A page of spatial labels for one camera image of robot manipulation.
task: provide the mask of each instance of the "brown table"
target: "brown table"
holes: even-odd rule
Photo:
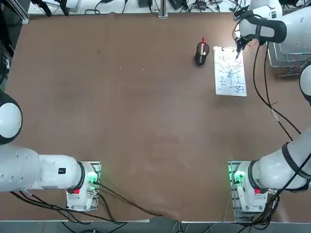
[[[217,13],[32,18],[22,28],[7,86],[24,114],[14,144],[101,160],[102,181],[137,204],[174,219],[221,221],[228,160],[258,159],[287,141],[253,88],[256,46],[243,53],[246,98],[215,95],[212,52],[203,67],[193,64],[202,36],[211,48],[234,46],[235,24],[231,14]],[[256,70],[262,93],[264,53]],[[269,66],[267,72],[271,101],[304,130],[310,107],[297,80],[275,78]],[[64,191],[36,193],[66,205]],[[62,219],[8,193],[0,198],[1,220]],[[113,197],[107,201],[117,219],[150,218]],[[107,216],[103,206],[97,214]],[[310,222],[310,214],[309,192],[287,193],[274,221]],[[234,220],[231,203],[226,220]]]

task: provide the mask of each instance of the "black cup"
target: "black cup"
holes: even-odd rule
[[[205,55],[201,55],[201,45],[202,42],[200,42],[197,46],[196,46],[196,52],[195,52],[195,56],[194,56],[194,61],[198,66],[201,66],[205,63],[206,57],[209,53],[209,46],[207,43],[203,44],[203,54],[205,52]]]

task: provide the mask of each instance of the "marker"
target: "marker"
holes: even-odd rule
[[[235,60],[237,60],[237,59],[239,58],[239,55],[240,55],[241,51],[242,51],[242,50],[240,50],[240,51],[238,52],[237,56],[235,57]]]
[[[200,51],[200,63],[202,63],[202,56],[203,56],[203,46],[205,44],[205,37],[202,38],[202,44],[201,44],[201,51]]]

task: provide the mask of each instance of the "paper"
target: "paper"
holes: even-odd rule
[[[215,89],[217,95],[246,96],[243,55],[234,48],[214,47]]]

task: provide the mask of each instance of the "robotic arm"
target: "robotic arm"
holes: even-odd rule
[[[236,37],[237,52],[241,52],[252,39],[265,42],[287,43],[292,47],[311,47],[311,7],[302,8],[282,16],[278,0],[253,0],[247,7],[235,13],[240,37]],[[303,96],[311,105],[311,62],[308,62],[299,78]],[[277,151],[256,161],[243,161],[235,172],[234,180],[243,212],[263,212],[268,189],[308,187],[311,179],[311,162],[299,167],[311,153],[311,127],[297,139],[285,143]]]
[[[97,209],[100,162],[79,162],[65,155],[38,155],[12,146],[22,122],[19,105],[0,91],[0,192],[29,189],[64,189],[67,208],[76,211]]]

